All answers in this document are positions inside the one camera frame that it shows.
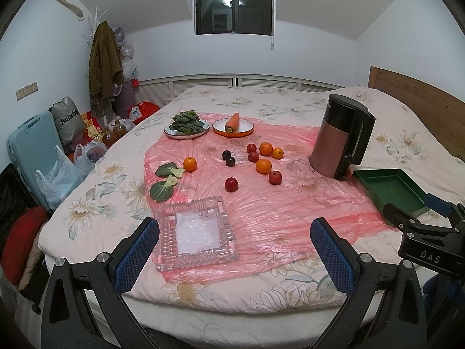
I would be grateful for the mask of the red apple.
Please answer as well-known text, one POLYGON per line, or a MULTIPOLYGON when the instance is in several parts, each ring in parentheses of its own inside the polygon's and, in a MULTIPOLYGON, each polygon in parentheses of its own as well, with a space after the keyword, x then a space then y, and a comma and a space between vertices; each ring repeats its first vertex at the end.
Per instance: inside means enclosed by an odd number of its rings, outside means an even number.
POLYGON ((256 151, 256 145, 253 144, 253 143, 249 143, 249 144, 247 145, 247 152, 248 152, 248 153, 251 153, 251 152, 255 152, 255 151, 256 151))
POLYGON ((234 177, 229 177, 226 182, 225 182, 225 189, 228 192, 234 192, 237 191, 239 188, 239 183, 236 178, 234 177))
POLYGON ((279 171, 272 171, 268 174, 269 183, 272 185, 279 185, 282 183, 283 176, 279 171))
POLYGON ((251 153, 248 155, 248 160, 251 161, 251 162, 257 162, 257 161, 259 161, 259 153, 256 152, 256 151, 251 152, 251 153))

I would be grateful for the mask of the small orange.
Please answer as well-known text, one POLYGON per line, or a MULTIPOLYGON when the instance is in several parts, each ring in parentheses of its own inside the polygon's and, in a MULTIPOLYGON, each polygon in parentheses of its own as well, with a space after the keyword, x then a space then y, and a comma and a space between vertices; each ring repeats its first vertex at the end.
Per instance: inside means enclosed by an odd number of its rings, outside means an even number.
POLYGON ((282 159, 284 157, 284 151, 280 147, 275 147, 271 155, 274 159, 282 159))

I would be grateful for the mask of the large orange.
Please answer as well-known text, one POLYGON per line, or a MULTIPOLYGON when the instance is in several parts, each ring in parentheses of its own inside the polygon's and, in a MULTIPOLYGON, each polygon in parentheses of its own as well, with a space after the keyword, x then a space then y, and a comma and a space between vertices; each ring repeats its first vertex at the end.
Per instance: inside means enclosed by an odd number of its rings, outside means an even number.
POLYGON ((259 159, 255 163, 256 171, 264 175, 267 175, 268 173, 270 173, 272 171, 272 168, 273 166, 272 166, 271 161, 267 159, 259 159))
POLYGON ((271 143, 263 142, 259 146, 259 153, 262 156, 270 156, 273 153, 273 146, 271 143))

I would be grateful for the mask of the dark plum back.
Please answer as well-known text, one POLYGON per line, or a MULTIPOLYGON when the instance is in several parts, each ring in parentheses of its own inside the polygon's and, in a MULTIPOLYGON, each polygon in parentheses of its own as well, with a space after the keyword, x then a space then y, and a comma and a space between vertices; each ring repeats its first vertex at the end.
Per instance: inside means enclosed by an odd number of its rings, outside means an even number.
POLYGON ((229 150, 224 150, 222 152, 222 159, 223 160, 228 160, 231 157, 231 152, 229 150))

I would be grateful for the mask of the lone orange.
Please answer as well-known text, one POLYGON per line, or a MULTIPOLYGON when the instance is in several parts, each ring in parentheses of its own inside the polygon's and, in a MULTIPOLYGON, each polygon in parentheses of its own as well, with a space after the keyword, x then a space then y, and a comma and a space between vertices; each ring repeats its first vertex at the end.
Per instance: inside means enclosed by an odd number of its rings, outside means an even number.
POLYGON ((197 161, 195 158, 189 156, 183 161, 183 168, 187 172, 194 172, 197 169, 197 161))

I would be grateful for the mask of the red cushion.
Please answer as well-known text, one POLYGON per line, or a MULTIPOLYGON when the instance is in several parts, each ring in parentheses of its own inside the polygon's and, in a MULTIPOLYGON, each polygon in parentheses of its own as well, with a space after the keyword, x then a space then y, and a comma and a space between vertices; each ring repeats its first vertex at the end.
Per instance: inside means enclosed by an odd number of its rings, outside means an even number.
POLYGON ((35 237, 46 220, 46 210, 37 206, 27 209, 10 229, 1 253, 1 267, 12 285, 20 284, 35 237))

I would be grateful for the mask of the clear glass square dish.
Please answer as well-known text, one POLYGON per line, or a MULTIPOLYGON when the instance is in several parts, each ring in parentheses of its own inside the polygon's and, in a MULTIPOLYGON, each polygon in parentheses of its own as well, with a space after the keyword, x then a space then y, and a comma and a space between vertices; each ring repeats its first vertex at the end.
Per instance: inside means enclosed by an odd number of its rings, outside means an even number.
POLYGON ((220 196, 168 204, 155 212, 161 272, 219 265, 238 259, 237 240, 220 196))

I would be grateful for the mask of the light blue suitcase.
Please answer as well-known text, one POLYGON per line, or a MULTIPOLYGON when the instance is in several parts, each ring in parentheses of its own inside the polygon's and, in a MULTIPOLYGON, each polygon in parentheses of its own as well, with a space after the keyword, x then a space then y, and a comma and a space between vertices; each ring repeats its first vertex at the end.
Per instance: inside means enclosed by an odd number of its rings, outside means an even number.
POLYGON ((43 175, 58 160, 56 146, 62 148, 53 116, 49 111, 39 113, 20 125, 6 140, 10 161, 16 168, 25 187, 38 205, 50 211, 46 198, 37 185, 35 171, 43 175))

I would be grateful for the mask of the bok choy leaf upper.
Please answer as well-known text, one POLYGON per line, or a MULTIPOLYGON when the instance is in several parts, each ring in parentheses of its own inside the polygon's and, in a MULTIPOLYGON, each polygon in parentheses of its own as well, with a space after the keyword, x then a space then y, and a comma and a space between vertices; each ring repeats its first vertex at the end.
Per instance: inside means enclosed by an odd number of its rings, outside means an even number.
POLYGON ((184 168, 178 168, 176 163, 169 162, 158 167, 155 171, 155 175, 157 177, 175 177, 179 179, 182 178, 184 172, 184 168))

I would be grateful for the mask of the orange carrot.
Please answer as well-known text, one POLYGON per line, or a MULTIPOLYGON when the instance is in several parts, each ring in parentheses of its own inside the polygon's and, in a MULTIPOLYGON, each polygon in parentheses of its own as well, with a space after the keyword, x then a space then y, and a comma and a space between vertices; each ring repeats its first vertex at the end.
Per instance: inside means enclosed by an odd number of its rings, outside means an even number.
POLYGON ((234 113, 234 115, 229 118, 225 124, 225 131, 228 134, 236 132, 239 128, 240 116, 239 113, 234 113))

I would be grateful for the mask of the purple bin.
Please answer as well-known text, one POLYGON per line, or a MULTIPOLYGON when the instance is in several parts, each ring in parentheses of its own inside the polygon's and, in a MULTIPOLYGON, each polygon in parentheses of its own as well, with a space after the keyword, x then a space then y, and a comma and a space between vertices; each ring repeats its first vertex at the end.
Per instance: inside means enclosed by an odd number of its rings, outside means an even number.
POLYGON ((133 82, 128 81, 115 87, 113 89, 113 98, 112 104, 116 115, 121 118, 128 118, 130 108, 135 105, 133 82))

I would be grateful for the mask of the olive green hanging coat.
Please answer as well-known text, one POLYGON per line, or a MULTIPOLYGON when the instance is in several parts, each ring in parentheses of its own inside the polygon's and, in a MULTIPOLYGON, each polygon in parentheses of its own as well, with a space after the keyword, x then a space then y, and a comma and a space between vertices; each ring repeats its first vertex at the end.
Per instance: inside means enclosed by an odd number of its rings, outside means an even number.
POLYGON ((120 52, 114 31, 104 21, 94 34, 89 58, 89 88, 92 99, 109 98, 124 83, 120 52))

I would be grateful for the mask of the dark window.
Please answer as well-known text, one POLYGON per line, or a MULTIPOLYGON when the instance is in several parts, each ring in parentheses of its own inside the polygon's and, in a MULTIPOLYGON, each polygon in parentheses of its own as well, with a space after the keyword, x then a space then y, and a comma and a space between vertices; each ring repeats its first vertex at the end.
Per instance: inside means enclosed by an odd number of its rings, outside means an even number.
POLYGON ((274 0, 196 0, 196 34, 273 34, 274 0))

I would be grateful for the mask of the small white fan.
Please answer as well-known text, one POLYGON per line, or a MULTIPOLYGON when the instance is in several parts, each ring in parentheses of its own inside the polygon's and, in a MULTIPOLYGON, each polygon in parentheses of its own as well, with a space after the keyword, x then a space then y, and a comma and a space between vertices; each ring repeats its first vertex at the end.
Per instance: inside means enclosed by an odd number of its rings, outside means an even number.
POLYGON ((117 45, 120 47, 125 43, 126 40, 126 31, 122 26, 115 26, 113 28, 114 36, 117 45))

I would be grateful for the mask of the white coat rack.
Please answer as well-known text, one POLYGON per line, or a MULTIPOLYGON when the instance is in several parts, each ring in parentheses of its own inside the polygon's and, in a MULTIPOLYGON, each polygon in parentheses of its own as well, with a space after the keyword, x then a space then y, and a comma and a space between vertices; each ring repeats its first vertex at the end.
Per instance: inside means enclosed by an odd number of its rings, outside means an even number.
POLYGON ((94 36, 97 31, 98 26, 102 23, 103 18, 105 17, 108 10, 103 10, 103 12, 99 12, 99 8, 95 7, 91 9, 91 14, 87 17, 87 23, 83 27, 85 34, 83 37, 86 39, 86 43, 89 49, 92 48, 92 43, 94 41, 94 36))

